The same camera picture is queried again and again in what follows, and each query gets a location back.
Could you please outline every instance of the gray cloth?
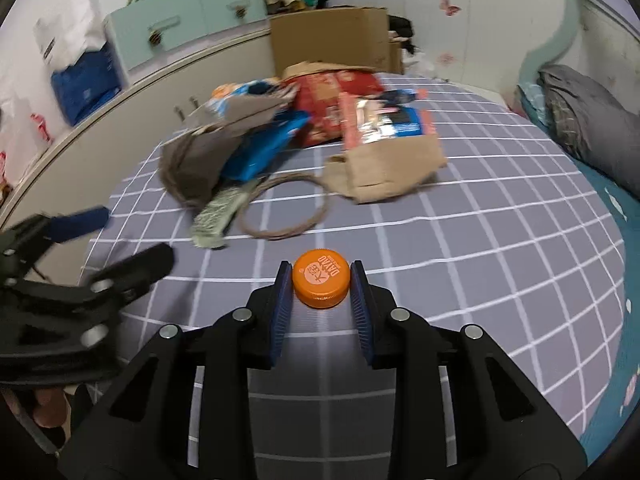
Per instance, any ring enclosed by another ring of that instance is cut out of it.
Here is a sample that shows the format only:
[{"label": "gray cloth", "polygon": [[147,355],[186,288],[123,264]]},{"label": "gray cloth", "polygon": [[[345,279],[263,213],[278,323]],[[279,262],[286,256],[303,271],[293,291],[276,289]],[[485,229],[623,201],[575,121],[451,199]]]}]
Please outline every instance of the gray cloth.
[{"label": "gray cloth", "polygon": [[640,198],[640,116],[568,66],[547,66],[540,74],[556,120],[556,140]]},{"label": "gray cloth", "polygon": [[159,176],[166,190],[181,205],[202,210],[242,137],[273,121],[291,100],[289,94],[227,97],[219,121],[183,132],[162,146]]}]

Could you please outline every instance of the white plastic bag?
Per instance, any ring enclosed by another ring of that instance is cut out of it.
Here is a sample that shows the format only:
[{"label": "white plastic bag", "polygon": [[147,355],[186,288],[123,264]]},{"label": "white plastic bag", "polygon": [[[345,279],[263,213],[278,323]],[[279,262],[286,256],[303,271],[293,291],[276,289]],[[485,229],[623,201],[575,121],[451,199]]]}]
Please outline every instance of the white plastic bag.
[{"label": "white plastic bag", "polygon": [[33,29],[40,53],[52,72],[75,65],[85,52],[97,52],[107,39],[99,0],[61,0]]},{"label": "white plastic bag", "polygon": [[411,55],[406,50],[402,50],[402,64],[404,65],[404,75],[409,77],[437,77],[435,65],[427,59],[427,55],[416,49]]},{"label": "white plastic bag", "polygon": [[31,113],[29,102],[12,94],[0,97],[0,180],[15,188],[52,140],[44,120]]}]

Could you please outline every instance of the red snack bag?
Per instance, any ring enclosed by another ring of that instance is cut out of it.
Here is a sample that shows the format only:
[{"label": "red snack bag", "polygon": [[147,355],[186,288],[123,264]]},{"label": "red snack bag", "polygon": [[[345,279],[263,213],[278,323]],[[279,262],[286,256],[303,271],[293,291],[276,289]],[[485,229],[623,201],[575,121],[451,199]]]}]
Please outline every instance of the red snack bag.
[{"label": "red snack bag", "polygon": [[384,91],[375,69],[328,63],[299,63],[283,74],[283,84],[297,83],[300,91],[293,103],[296,110],[311,115],[311,128],[302,131],[303,147],[342,137],[338,97],[341,92],[365,96]]}]

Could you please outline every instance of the gray bed sheet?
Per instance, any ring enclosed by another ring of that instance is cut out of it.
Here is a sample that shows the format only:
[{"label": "gray bed sheet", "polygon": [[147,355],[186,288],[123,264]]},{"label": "gray bed sheet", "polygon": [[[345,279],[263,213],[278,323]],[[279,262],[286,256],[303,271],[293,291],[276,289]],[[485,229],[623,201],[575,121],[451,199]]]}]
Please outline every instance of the gray bed sheet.
[{"label": "gray bed sheet", "polygon": [[[414,106],[431,110],[449,157],[435,182],[410,195],[371,205],[333,196],[326,220],[302,236],[255,240],[232,225],[228,247],[208,251],[191,243],[190,216],[162,188],[160,146],[114,190],[113,222],[92,239],[83,276],[158,242],[177,254],[172,274],[124,311],[122,359],[165,323],[190,330],[244,306],[254,288],[273,283],[281,260],[331,248],[362,260],[372,283],[434,325],[483,326],[579,436],[609,383],[623,322],[624,244],[609,211],[552,140],[503,106],[445,82],[380,79],[389,89],[428,91]],[[340,149],[287,152],[275,171],[320,174]],[[278,229],[320,201],[311,184],[288,183],[260,197],[248,217]],[[271,372],[251,372],[249,385],[261,479],[385,478],[394,374],[366,367],[348,299],[325,311],[296,301],[281,360]]]}]

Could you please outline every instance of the orange bottle cap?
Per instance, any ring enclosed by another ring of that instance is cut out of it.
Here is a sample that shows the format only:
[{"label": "orange bottle cap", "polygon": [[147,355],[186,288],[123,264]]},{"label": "orange bottle cap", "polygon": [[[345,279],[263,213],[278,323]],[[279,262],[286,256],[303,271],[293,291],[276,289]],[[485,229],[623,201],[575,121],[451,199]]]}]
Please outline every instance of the orange bottle cap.
[{"label": "orange bottle cap", "polygon": [[312,308],[331,308],[349,291],[351,271],[340,254],[329,249],[304,253],[293,265],[293,289]]}]

